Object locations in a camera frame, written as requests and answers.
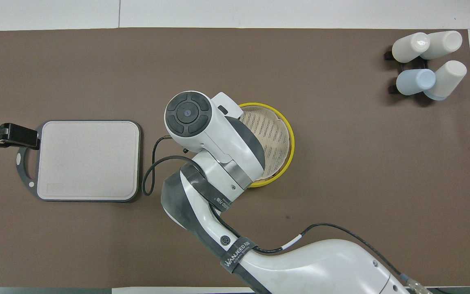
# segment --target yellow rim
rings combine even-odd
[[[256,188],[256,187],[265,186],[265,185],[273,182],[274,180],[278,179],[278,177],[280,177],[286,171],[286,169],[288,169],[289,164],[291,163],[291,160],[293,159],[293,153],[295,153],[295,136],[293,135],[293,129],[291,128],[291,125],[289,124],[289,121],[275,108],[273,108],[269,105],[262,104],[262,103],[257,103],[257,102],[249,102],[249,103],[243,103],[243,104],[239,105],[240,108],[243,108],[243,107],[246,107],[246,106],[261,106],[263,108],[267,108],[269,110],[272,110],[286,124],[286,127],[288,128],[288,132],[289,132],[290,142],[291,142],[291,151],[289,152],[289,156],[286,160],[286,165],[284,165],[284,168],[281,169],[276,175],[274,175],[273,177],[271,177],[267,180],[263,180],[263,181],[259,181],[259,182],[255,182],[255,183],[251,184],[250,188]]]

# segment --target white robotic arm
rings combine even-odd
[[[324,240],[270,256],[253,250],[253,242],[220,220],[220,212],[261,175],[265,162],[259,141],[237,119],[242,110],[224,93],[216,97],[221,99],[186,91],[166,107],[168,132],[198,153],[193,160],[203,170],[186,164],[164,181],[162,206],[168,216],[259,294],[408,294],[352,242]]]

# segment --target center button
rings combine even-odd
[[[177,108],[177,119],[182,123],[191,123],[199,114],[199,109],[194,103],[186,102]]]

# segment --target transparent connector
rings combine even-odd
[[[405,274],[401,274],[400,278],[407,284],[407,286],[415,293],[415,294],[433,294],[431,291],[427,290],[421,283],[411,279]]]

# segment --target black strap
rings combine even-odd
[[[257,245],[250,239],[244,236],[240,236],[240,238],[233,242],[233,245],[231,245],[230,249],[226,251],[220,260],[220,264],[230,274],[232,274],[244,255],[246,255],[246,253],[250,252],[256,246]]]
[[[185,164],[181,167],[181,172],[188,182],[192,184],[193,188],[197,190],[204,199],[215,206],[215,208],[221,212],[225,212],[230,208],[233,202],[210,184],[194,166]]]

